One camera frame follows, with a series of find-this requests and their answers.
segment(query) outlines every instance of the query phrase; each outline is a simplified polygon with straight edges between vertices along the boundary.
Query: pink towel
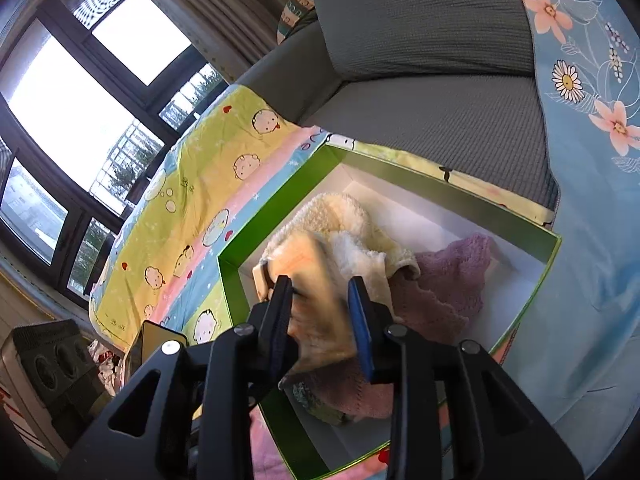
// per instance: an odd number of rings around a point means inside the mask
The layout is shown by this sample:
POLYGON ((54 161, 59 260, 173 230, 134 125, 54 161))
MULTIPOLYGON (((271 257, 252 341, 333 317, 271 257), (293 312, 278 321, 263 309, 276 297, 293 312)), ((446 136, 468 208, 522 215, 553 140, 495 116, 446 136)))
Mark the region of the pink towel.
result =
MULTIPOLYGON (((408 280, 402 270, 389 279, 396 316, 424 338, 452 344, 482 308, 490 242, 476 234, 436 253, 416 254, 418 280, 408 280)), ((322 402, 347 415, 391 415, 393 386, 367 383, 357 357, 303 374, 302 380, 322 402)))

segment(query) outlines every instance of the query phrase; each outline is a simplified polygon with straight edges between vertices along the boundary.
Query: screw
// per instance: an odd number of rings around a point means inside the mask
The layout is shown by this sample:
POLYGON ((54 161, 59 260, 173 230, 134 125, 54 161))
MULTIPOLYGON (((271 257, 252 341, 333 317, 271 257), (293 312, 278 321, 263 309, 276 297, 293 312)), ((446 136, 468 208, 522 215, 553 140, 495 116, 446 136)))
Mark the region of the screw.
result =
POLYGON ((386 333, 394 337, 404 337, 406 336, 406 327, 398 324, 389 325, 386 327, 386 333))
POLYGON ((234 327, 234 332, 239 336, 251 335, 254 333, 255 327, 249 323, 240 323, 234 327))
POLYGON ((161 348, 163 354, 172 355, 180 349, 180 343, 172 339, 171 341, 165 341, 162 343, 161 348))
POLYGON ((480 351, 480 345, 472 339, 466 339, 460 345, 465 354, 477 354, 480 351))

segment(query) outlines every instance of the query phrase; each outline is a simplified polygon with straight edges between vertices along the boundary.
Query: cardboard box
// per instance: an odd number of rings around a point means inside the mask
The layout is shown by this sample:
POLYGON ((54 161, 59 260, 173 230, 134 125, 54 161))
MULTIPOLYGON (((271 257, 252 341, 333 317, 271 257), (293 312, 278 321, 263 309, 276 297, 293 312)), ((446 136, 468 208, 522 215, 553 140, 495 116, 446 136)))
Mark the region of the cardboard box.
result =
MULTIPOLYGON (((560 239, 552 232, 437 178, 369 155, 325 144, 273 195, 219 256, 233 324, 257 302, 252 268, 271 234, 309 199, 346 192, 389 236, 415 252, 443 249, 481 232, 494 240, 482 294, 484 309, 461 338, 495 352, 508 338, 544 280, 560 239)), ((335 427, 310 416, 289 394, 260 404, 283 459, 297 480, 333 474, 388 443, 390 420, 335 427)))

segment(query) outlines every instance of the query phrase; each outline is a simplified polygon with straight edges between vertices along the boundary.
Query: pillow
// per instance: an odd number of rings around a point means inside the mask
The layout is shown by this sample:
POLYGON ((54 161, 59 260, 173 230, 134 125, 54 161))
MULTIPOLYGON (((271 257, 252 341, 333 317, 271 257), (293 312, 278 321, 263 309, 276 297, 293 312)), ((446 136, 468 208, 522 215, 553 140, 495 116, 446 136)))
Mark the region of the pillow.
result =
POLYGON ((522 0, 315 0, 347 80, 412 73, 533 75, 522 0))

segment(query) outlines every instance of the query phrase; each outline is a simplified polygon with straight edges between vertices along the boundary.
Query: black window frame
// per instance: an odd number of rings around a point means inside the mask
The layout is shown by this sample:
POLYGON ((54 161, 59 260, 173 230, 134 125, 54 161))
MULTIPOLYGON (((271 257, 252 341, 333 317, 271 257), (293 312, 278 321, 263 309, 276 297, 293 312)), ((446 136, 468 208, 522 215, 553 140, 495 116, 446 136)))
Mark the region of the black window frame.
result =
MULTIPOLYGON (((169 149, 195 121, 193 113, 199 112, 199 110, 203 112, 228 85, 224 80, 216 85, 197 104, 194 111, 178 129, 172 128, 162 120, 160 112, 182 86, 207 64, 207 60, 193 45, 190 45, 169 63, 149 85, 145 85, 92 34, 95 27, 124 1, 126 0, 118 1, 91 28, 86 28, 73 15, 73 12, 65 7, 62 0, 45 0, 38 6, 30 22, 21 31, 20 36, 12 45, 12 49, 15 48, 28 27, 35 20, 39 20, 98 84, 164 143, 160 152, 132 186, 131 191, 136 188, 135 193, 130 191, 129 194, 135 194, 139 199, 143 188, 158 170, 169 149)), ((0 70, 5 61, 6 59, 0 60, 0 70)), ((4 189, 16 158, 45 191, 67 211, 50 264, 23 242, 4 221, 0 221, 0 238, 8 249, 16 254, 45 283, 74 303, 87 309, 88 301, 68 287, 72 268, 86 231, 92 219, 95 218, 117 235, 131 212, 130 207, 126 207, 122 215, 118 216, 71 179, 25 131, 2 96, 0 96, 0 137, 12 152, 7 170, 1 176, 0 200, 4 196, 4 189)), ((90 273, 90 281, 95 280, 99 274, 95 271, 96 269, 93 269, 90 273)))

